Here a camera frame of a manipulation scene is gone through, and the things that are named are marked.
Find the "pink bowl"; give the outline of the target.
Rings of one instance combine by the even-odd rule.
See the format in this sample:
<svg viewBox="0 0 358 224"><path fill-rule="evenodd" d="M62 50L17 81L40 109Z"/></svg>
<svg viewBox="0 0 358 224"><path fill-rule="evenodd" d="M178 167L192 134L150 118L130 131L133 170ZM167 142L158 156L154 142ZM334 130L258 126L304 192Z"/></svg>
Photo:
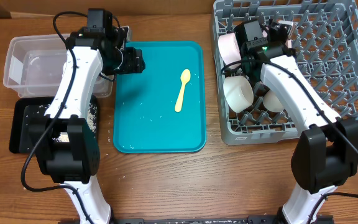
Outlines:
<svg viewBox="0 0 358 224"><path fill-rule="evenodd" d="M235 33L219 36L218 49L219 54L226 65L242 59Z"/></svg>

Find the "yellow plastic spoon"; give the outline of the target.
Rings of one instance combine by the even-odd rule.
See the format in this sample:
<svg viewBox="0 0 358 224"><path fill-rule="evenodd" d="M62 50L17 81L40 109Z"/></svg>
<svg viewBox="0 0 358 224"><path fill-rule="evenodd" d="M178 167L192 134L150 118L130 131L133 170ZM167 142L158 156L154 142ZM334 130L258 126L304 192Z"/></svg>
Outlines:
<svg viewBox="0 0 358 224"><path fill-rule="evenodd" d="M185 93L185 87L186 84L191 79L191 72L189 69L184 69L184 71L181 73L180 81L181 81L181 88L180 92L178 94L177 102L175 103L175 111L179 113L183 106L183 99L184 99L184 93Z"/></svg>

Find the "white bowl with rice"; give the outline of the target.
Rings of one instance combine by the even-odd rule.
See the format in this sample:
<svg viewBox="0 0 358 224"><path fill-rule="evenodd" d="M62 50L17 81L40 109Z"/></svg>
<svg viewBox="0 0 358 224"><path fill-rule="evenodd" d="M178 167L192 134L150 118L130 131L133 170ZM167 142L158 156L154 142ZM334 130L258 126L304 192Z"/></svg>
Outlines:
<svg viewBox="0 0 358 224"><path fill-rule="evenodd" d="M253 89L243 76L225 78L223 91L228 106L236 113L244 111L253 104Z"/></svg>

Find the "small white cup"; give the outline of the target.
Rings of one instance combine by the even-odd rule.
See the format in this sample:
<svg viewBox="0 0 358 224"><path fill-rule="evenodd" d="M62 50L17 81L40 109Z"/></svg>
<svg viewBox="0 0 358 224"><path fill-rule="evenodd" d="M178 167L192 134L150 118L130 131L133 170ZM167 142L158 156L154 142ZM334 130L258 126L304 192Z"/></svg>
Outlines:
<svg viewBox="0 0 358 224"><path fill-rule="evenodd" d="M274 113L279 113L284 110L284 106L281 104L280 100L274 94L272 90L269 90L263 97L264 107Z"/></svg>

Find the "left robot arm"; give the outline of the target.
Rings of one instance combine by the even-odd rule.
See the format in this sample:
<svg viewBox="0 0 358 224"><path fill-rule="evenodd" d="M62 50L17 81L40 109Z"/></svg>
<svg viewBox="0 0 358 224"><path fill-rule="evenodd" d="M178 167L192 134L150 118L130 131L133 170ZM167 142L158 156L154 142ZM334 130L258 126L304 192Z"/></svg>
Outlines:
<svg viewBox="0 0 358 224"><path fill-rule="evenodd" d="M67 50L62 80L43 116L28 123L32 149L21 170L21 184L31 192L63 189L80 223L112 223L113 211L97 179L100 150L87 123L98 77L142 73L142 51L127 47L128 27L105 9L89 9L86 26L61 40Z"/></svg>

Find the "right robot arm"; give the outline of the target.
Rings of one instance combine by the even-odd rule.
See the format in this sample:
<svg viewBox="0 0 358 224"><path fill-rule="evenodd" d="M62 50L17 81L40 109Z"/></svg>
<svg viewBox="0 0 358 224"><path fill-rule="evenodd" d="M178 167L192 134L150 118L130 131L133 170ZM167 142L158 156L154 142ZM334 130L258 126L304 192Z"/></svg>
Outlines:
<svg viewBox="0 0 358 224"><path fill-rule="evenodd" d="M229 107L239 113L253 102L250 83L260 82L288 113L300 136L291 158L296 184L274 221L319 223L317 214L323 203L337 196L338 187L357 173L358 122L341 118L300 72L296 51L289 44L293 28L290 21L262 25L253 19L221 35L221 72L240 81L223 90Z"/></svg>

